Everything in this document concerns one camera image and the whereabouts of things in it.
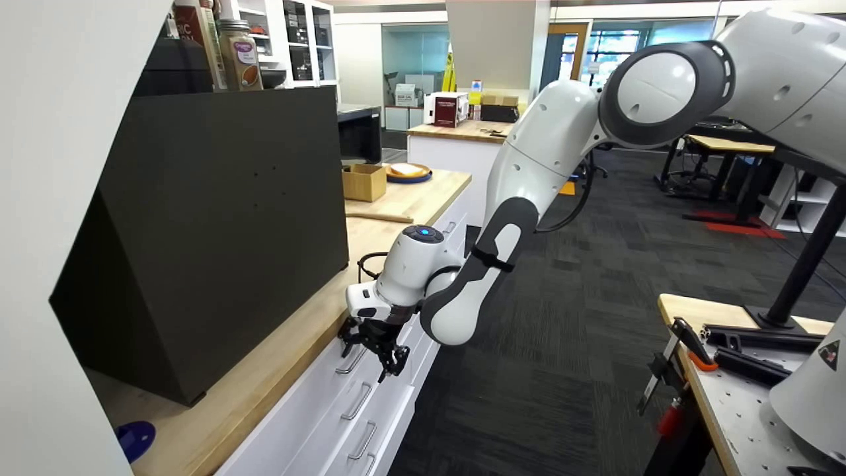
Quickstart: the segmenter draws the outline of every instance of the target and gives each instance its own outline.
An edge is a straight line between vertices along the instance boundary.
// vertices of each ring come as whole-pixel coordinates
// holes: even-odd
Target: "yellow object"
[[[577,196],[577,183],[574,179],[566,179],[558,189],[558,196]]]
[[[385,168],[373,164],[350,164],[342,178],[346,200],[377,200],[388,185]]]
[[[447,68],[443,68],[443,80],[441,80],[441,93],[451,93],[455,90],[455,61],[451,53],[447,53]]]

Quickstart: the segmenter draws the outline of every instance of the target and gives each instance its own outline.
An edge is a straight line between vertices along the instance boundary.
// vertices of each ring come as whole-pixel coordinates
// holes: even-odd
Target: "wooden tabletop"
[[[475,143],[505,143],[513,125],[505,122],[462,122],[458,126],[418,125],[408,134],[447,137],[447,141],[475,141]]]
[[[709,151],[728,151],[728,154],[774,154],[771,143],[739,143],[728,137],[712,137],[712,134],[684,134],[687,141],[709,147]]]
[[[467,183],[470,175],[434,172],[434,179],[393,188],[388,197],[371,209],[405,211],[413,221],[430,224]],[[350,217],[350,262],[357,262],[365,252],[388,249],[401,228],[400,221]],[[114,426],[126,420],[150,420],[155,426],[155,443],[133,471],[188,476],[219,468],[335,335],[346,312],[344,291],[350,282],[355,282],[355,263],[287,314],[281,327],[224,373],[194,406],[89,373]]]
[[[721,303],[721,301],[705,301],[705,298],[689,298],[689,295],[675,295],[675,293],[661,293],[658,295],[658,310],[665,324],[671,324],[675,316],[684,316],[696,332],[702,330],[702,324],[734,324],[734,327],[755,327],[755,323],[746,314],[742,307],[734,303]],[[832,324],[821,320],[808,320],[808,316],[795,316],[795,323],[816,335],[824,335]],[[697,410],[709,426],[717,457],[725,468],[725,472],[734,476],[739,472],[737,460],[730,450],[730,442],[725,438],[725,427],[717,423],[714,405],[705,396],[700,371],[687,359],[684,353],[679,356],[684,367],[684,377],[693,388],[693,396],[697,401]]]

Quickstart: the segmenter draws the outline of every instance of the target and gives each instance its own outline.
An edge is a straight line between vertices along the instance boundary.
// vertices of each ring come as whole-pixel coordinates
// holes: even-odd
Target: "black panel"
[[[55,312],[97,323],[85,365],[195,401],[346,266],[335,90],[135,100],[97,197]]]

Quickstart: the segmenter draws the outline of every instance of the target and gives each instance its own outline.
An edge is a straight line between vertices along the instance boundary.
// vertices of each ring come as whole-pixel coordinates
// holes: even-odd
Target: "gray carpet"
[[[443,348],[420,390],[393,476],[642,472],[661,405],[634,401],[665,340],[658,293],[769,303],[804,238],[709,232],[681,213],[712,203],[665,197],[650,175],[663,154],[599,154],[610,172],[583,213],[536,236],[482,312],[467,347]],[[556,200],[548,220],[570,200]],[[835,241],[795,312],[837,316],[846,241]]]

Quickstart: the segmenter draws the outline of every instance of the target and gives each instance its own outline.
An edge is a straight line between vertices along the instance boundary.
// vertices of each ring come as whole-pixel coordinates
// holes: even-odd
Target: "cardboard box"
[[[346,164],[342,178],[346,200],[377,200],[388,185],[385,168],[376,164]]]

